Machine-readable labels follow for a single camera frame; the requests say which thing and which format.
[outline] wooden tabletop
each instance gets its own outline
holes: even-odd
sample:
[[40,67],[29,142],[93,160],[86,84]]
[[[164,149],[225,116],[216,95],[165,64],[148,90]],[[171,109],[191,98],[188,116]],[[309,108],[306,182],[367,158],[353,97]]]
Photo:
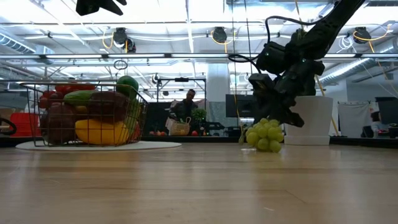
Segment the wooden tabletop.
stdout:
[[394,223],[398,151],[0,149],[0,223]]

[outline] green plant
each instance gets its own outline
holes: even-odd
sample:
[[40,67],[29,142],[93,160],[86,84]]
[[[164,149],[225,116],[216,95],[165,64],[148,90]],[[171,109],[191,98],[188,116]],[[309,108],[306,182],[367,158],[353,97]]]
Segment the green plant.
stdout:
[[192,118],[195,121],[201,121],[206,118],[206,111],[204,109],[199,109],[199,108],[194,109],[192,111]]

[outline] person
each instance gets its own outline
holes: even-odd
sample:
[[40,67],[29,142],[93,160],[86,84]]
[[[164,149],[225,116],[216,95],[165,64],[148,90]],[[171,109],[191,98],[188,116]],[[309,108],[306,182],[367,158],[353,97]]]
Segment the person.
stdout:
[[182,120],[185,122],[187,117],[191,117],[192,111],[198,108],[198,106],[193,102],[195,94],[195,90],[188,90],[187,97],[171,108],[171,112],[175,114],[175,119],[177,121]]
[[379,136],[379,132],[388,132],[389,126],[381,123],[380,111],[371,113],[371,118],[372,118],[371,128],[374,133],[373,134],[374,138],[377,138]]

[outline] white curtain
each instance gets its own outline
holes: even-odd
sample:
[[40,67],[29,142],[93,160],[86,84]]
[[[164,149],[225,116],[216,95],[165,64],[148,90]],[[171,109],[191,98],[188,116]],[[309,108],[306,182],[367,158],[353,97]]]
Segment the white curtain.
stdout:
[[338,116],[343,136],[360,138],[364,126],[371,125],[369,102],[339,102]]

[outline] wire basket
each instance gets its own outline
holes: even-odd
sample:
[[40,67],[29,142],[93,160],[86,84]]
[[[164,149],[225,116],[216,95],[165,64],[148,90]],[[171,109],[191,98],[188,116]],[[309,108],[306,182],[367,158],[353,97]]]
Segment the wire basket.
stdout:
[[21,83],[28,92],[35,146],[120,146],[142,136],[148,102],[129,85]]

